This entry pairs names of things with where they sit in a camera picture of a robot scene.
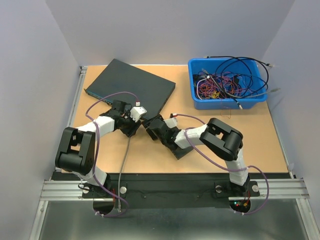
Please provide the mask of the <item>small black switch box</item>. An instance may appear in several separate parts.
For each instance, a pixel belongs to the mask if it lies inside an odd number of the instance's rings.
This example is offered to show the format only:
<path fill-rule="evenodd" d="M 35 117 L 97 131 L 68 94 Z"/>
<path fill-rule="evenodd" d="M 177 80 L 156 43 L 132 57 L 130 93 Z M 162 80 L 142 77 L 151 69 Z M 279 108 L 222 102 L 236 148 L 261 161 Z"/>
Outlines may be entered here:
<path fill-rule="evenodd" d="M 192 146 L 189 146 L 187 148 L 180 148 L 177 147 L 175 150 L 172 150 L 171 152 L 175 156 L 177 160 L 180 160 L 184 156 L 186 156 L 188 153 L 190 153 L 194 148 Z"/>

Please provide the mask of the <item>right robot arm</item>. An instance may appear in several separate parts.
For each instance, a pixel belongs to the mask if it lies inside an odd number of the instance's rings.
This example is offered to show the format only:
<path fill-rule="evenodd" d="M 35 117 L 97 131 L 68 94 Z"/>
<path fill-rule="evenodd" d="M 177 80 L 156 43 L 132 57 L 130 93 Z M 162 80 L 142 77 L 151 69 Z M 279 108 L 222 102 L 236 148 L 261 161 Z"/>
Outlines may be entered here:
<path fill-rule="evenodd" d="M 177 117 L 188 117 L 200 121 L 203 125 L 195 128 L 178 128 Z M 142 123 L 153 140 L 159 140 L 176 159 L 181 159 L 192 150 L 196 150 L 215 166 L 229 172 L 231 192 L 242 195 L 248 190 L 250 177 L 243 157 L 243 134 L 217 118 L 208 123 L 182 113 L 172 113 L 168 119 L 159 114 Z M 226 167 L 209 159 L 196 146 L 204 145 L 216 156 L 225 161 Z"/>

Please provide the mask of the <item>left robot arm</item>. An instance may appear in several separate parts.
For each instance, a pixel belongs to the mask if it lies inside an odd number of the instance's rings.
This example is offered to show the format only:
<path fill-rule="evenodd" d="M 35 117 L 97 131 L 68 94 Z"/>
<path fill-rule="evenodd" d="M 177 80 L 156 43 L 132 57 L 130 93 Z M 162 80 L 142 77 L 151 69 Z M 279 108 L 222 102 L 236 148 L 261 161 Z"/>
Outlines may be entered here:
<path fill-rule="evenodd" d="M 111 193 L 110 176 L 96 166 L 97 143 L 103 137 L 120 130 L 128 138 L 133 136 L 141 125 L 147 110 L 137 102 L 136 106 L 114 100 L 111 109 L 96 119 L 79 127 L 66 127 L 60 139 L 55 166 L 73 173 L 94 186 L 100 197 Z"/>

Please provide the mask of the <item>blue plastic bin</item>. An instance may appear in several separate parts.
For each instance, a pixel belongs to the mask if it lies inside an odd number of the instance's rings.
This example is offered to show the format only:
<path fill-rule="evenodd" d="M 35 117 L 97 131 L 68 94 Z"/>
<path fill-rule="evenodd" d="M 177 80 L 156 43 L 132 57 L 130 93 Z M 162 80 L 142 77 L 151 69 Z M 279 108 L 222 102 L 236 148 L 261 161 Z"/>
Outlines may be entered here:
<path fill-rule="evenodd" d="M 197 110 L 248 110 L 268 97 L 268 64 L 251 57 L 193 58 L 188 74 Z"/>

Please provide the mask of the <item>large black network switch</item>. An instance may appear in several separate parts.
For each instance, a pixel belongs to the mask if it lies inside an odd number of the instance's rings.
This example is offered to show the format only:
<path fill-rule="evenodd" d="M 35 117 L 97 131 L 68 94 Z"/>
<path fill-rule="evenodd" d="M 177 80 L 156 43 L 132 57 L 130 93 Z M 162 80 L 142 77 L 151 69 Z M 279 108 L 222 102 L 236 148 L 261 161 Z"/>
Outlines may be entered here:
<path fill-rule="evenodd" d="M 161 112 L 175 87 L 176 84 L 170 80 L 113 59 L 85 92 L 98 100 L 125 92 L 105 99 L 106 103 L 119 100 L 134 105 L 138 97 L 147 110 L 144 118 L 148 120 Z"/>

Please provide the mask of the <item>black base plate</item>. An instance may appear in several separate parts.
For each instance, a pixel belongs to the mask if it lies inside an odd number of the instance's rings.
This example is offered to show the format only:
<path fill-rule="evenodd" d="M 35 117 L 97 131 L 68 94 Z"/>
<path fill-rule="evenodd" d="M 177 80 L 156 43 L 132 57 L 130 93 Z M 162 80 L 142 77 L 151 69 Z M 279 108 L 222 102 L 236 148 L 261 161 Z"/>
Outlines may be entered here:
<path fill-rule="evenodd" d="M 245 192 L 230 189 L 227 173 L 111 174 L 110 192 L 80 183 L 84 199 L 93 200 L 94 210 L 103 213 L 112 208 L 178 209 L 233 208 L 247 213 L 251 197 L 260 196 L 258 184 L 250 179 Z"/>

